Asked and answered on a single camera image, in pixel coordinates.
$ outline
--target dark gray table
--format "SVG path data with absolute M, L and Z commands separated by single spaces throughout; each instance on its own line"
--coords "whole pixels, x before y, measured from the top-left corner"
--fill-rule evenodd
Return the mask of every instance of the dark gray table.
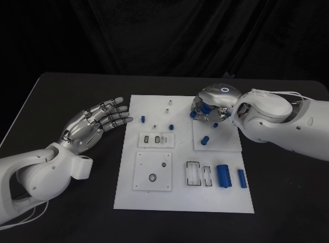
M 71 117 L 101 101 L 130 95 L 193 96 L 214 83 L 299 91 L 329 101 L 315 81 L 185 77 L 42 75 L 0 148 L 0 158 L 45 148 Z M 88 180 L 74 180 L 32 223 L 0 231 L 0 242 L 329 242 L 329 162 L 251 142 L 240 133 L 255 214 L 114 210 L 126 126 L 105 135 L 87 156 Z

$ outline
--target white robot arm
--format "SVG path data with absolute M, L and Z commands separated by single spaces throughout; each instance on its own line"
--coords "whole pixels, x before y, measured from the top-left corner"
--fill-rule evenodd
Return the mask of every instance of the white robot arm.
M 289 102 L 280 95 L 306 100 Z M 191 116 L 209 122 L 231 117 L 254 142 L 273 142 L 284 149 L 329 161 L 329 102 L 297 92 L 253 89 L 247 94 L 227 84 L 206 87 L 195 97 Z
M 127 107 L 117 107 L 121 102 L 120 97 L 84 110 L 69 121 L 61 140 L 46 149 L 0 159 L 0 225 L 55 198 L 71 177 L 88 179 L 92 159 L 79 154 L 97 144 L 104 132 L 133 121 Z M 29 193 L 19 200 L 10 193 L 14 172 Z

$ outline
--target black backdrop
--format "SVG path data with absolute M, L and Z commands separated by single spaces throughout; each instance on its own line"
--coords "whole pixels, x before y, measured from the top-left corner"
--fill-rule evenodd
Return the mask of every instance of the black backdrop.
M 46 71 L 329 88 L 329 0 L 0 1 L 0 141 Z

